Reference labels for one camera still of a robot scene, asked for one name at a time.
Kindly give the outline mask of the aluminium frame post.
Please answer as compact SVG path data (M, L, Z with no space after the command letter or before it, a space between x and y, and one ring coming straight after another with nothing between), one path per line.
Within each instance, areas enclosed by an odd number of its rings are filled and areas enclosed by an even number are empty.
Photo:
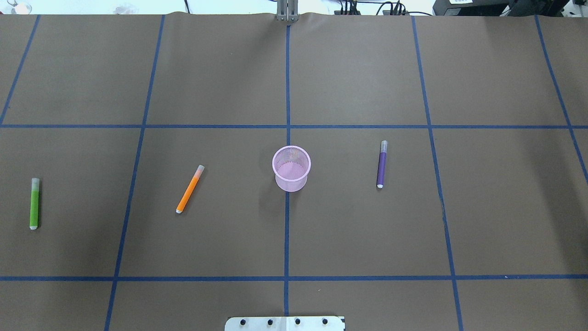
M296 22L300 18L298 0L276 0L277 20L279 22Z

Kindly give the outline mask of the purple highlighter pen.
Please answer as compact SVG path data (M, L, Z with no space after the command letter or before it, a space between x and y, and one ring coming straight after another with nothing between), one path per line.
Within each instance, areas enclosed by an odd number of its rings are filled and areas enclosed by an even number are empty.
M379 163L378 163L377 181L376 181L376 187L379 190L384 188L387 152L388 152L388 141L383 140L380 143Z

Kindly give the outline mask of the metal mounting plate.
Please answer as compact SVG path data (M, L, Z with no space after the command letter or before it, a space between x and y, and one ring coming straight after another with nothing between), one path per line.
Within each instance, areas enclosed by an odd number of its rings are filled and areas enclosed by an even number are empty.
M345 331L339 316L269 316L227 319L225 331Z

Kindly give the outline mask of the orange highlighter pen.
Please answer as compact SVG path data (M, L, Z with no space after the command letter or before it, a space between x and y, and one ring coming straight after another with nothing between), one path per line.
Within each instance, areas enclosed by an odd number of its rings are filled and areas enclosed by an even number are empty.
M195 190L199 179L201 177L201 175L203 174L203 171L205 170L204 165L200 164L198 165L196 171L194 172L193 177L191 178L188 187L186 188L185 192L183 193L182 199L179 201L177 207L176 207L176 214L182 214L185 210L185 207L187 205L187 203L189 202L189 199L191 197L191 195L193 194L193 191Z

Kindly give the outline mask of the green highlighter pen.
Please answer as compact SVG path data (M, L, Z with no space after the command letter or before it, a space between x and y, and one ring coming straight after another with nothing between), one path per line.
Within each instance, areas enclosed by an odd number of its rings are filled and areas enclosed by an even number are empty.
M36 230L39 224L40 179L31 179L31 199L29 210L29 229Z

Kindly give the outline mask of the pink mesh pen holder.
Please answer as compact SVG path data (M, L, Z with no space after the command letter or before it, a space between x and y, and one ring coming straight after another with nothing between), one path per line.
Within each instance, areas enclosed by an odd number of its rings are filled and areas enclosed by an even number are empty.
M303 148L286 145L275 152L271 169L280 189L289 193L300 191L307 182L311 158Z

